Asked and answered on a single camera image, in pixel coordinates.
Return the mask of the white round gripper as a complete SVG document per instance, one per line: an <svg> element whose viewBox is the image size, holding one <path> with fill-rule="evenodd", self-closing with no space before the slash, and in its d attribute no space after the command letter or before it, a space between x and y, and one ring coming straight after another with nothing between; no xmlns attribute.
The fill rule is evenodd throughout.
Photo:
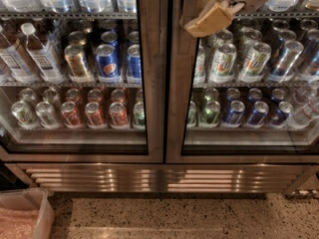
<svg viewBox="0 0 319 239"><path fill-rule="evenodd" d="M194 38L207 37L227 28L237 12L255 12L268 0L198 0L199 15L183 28Z"/></svg>

